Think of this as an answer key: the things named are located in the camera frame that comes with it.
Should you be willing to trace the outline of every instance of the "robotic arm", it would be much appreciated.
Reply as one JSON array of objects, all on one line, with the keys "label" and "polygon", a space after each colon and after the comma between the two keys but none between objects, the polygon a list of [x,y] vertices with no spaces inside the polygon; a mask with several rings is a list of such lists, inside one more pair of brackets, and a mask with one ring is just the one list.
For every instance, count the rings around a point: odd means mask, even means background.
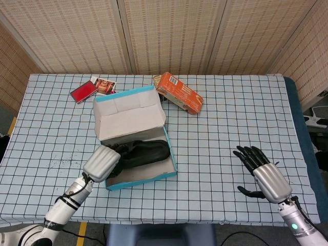
[{"label": "robotic arm", "polygon": [[240,151],[233,151],[245,167],[254,176],[261,191],[251,192],[238,186],[238,190],[248,197],[266,198],[278,204],[278,211],[293,235],[302,246],[327,246],[327,239],[317,230],[302,210],[298,197],[291,197],[292,187],[275,164],[270,163],[264,153],[257,147],[237,146]]},{"label": "robotic arm", "polygon": [[114,150],[99,146],[78,178],[60,196],[46,214],[44,225],[30,225],[15,232],[0,233],[0,246],[53,246],[54,241],[73,214],[93,190],[94,182],[103,182],[120,159]]}]

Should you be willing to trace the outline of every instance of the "red booklet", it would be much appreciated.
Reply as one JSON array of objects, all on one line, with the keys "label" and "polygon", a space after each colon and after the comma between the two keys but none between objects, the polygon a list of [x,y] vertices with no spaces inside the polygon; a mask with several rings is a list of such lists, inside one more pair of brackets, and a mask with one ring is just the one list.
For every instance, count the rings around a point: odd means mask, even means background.
[{"label": "red booklet", "polygon": [[77,104],[80,104],[89,96],[95,94],[97,91],[98,88],[89,80],[85,84],[72,91],[71,96],[74,98]]}]

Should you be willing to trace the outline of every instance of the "black grid line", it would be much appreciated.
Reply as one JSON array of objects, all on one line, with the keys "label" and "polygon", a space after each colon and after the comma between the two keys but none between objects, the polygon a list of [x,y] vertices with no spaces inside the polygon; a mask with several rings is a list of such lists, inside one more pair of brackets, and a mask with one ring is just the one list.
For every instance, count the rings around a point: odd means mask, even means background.
[{"label": "black grid line", "polygon": [[[0,227],[42,222],[58,195],[81,176],[100,144],[92,101],[77,105],[70,91],[91,76],[117,81],[116,91],[152,83],[151,75],[34,74],[0,165]],[[109,192],[95,184],[72,220],[105,223],[213,222],[283,225],[276,205],[246,198],[236,189],[257,189],[232,151],[261,147],[293,187],[314,222],[316,199],[295,133],[282,76],[179,75],[204,97],[189,115],[164,101],[166,127],[178,175]]]}]

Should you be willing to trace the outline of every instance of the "orange snack box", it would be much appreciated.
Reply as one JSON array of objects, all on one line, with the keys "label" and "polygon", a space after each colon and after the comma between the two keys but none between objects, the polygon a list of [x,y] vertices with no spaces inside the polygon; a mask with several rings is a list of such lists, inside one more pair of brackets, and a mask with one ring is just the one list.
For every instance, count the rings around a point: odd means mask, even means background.
[{"label": "orange snack box", "polygon": [[169,72],[155,76],[154,84],[159,94],[188,113],[198,114],[200,112],[203,98]]}]

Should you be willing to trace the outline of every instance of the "table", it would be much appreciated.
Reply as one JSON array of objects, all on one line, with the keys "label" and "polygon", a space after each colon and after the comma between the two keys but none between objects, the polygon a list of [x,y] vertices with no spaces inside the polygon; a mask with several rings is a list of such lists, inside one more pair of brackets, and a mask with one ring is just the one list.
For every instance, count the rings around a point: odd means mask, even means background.
[{"label": "table", "polygon": [[[56,197],[81,176],[99,145],[93,130],[94,96],[78,105],[69,93],[91,76],[117,81],[118,92],[152,83],[150,75],[31,75],[0,166],[0,226],[42,222]],[[198,115],[162,103],[178,175],[114,192],[96,184],[72,220],[283,225],[276,205],[237,190],[238,185],[256,186],[232,150],[255,145],[270,160],[280,161],[293,194],[305,202],[311,220],[319,222],[283,77],[178,78],[204,97]]]}]

